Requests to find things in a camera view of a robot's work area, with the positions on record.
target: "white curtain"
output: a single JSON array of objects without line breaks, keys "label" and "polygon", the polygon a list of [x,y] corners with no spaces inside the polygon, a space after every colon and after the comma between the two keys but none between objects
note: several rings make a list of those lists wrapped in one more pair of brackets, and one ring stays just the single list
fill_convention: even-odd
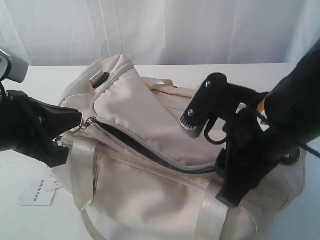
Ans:
[{"label": "white curtain", "polygon": [[320,0],[0,0],[0,46],[31,65],[296,62]]}]

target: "bag pocket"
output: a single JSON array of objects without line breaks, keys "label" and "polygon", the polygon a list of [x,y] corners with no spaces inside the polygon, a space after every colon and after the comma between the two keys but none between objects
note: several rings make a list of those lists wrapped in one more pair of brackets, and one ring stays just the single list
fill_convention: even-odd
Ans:
[{"label": "bag pocket", "polygon": [[101,130],[169,169],[193,175],[215,171],[220,147],[205,147],[187,136],[135,69],[117,76],[108,80],[90,106]]}]

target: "fabric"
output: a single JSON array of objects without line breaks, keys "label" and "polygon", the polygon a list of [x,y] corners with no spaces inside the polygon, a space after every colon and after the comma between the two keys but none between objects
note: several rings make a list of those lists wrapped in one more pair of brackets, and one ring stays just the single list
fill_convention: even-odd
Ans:
[{"label": "fabric", "polygon": [[[99,71],[109,72],[110,76],[93,89],[90,78]],[[107,221],[102,219],[110,218],[159,239],[243,240],[302,193],[304,155],[292,166],[277,166],[243,198],[239,207],[228,210],[218,202],[215,196],[223,180],[212,172],[212,167],[223,145],[211,145],[203,135],[190,138],[179,124],[192,92],[195,90],[174,87],[169,80],[140,77],[122,54],[97,61],[66,89],[61,106],[79,110],[84,121],[95,119],[84,130],[65,133],[62,142],[69,147],[74,147],[77,137],[99,142],[96,189],[86,209],[88,213],[90,209],[94,211],[88,214],[89,218],[82,216],[103,237]],[[121,139],[103,129],[101,124],[113,127],[139,147],[130,145],[128,138]],[[223,121],[218,122],[217,129],[211,131],[212,138],[222,137],[222,125]],[[66,165],[53,169],[68,193],[74,194],[75,186],[85,187],[92,196],[92,188],[86,187],[89,182],[94,186],[92,165],[87,165],[88,171],[83,174],[74,174],[73,169],[77,159],[84,166],[85,155],[71,154],[71,164],[69,158]],[[83,209],[84,204],[75,203]]]},{"label": "fabric", "polygon": [[318,0],[0,0],[0,46],[30,65],[295,62],[320,37]]}]

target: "table surface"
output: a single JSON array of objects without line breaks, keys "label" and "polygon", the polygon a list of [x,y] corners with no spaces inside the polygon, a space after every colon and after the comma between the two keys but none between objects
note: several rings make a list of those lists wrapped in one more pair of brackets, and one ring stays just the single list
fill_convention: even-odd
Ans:
[{"label": "table surface", "polygon": [[[48,104],[57,104],[64,89],[85,69],[84,66],[32,66],[26,80],[6,80],[6,90],[22,90]],[[293,64],[162,65],[137,66],[141,76],[172,79],[176,86],[195,88],[213,72],[227,75],[228,82],[271,90],[292,69]],[[320,150],[320,141],[311,146]],[[3,240],[91,240],[72,197],[56,191],[51,206],[19,206],[16,202],[26,186],[41,178],[47,167],[13,151],[0,152],[0,239]],[[320,160],[308,154],[306,186],[302,196],[251,240],[320,239]],[[150,239],[113,225],[110,239]]]}]

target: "beige bag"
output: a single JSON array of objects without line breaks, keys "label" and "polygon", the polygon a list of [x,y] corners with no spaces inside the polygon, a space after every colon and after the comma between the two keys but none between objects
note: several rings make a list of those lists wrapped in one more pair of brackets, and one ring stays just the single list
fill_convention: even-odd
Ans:
[{"label": "beige bag", "polygon": [[[245,239],[302,193],[305,154],[277,166],[239,207],[217,201],[215,159],[224,146],[192,139],[179,124],[194,93],[140,77],[122,54],[95,62],[65,91],[61,106],[84,121],[61,138],[72,150],[53,171],[93,239],[106,238],[108,218],[165,240]],[[212,138],[224,136],[222,125]]]}]

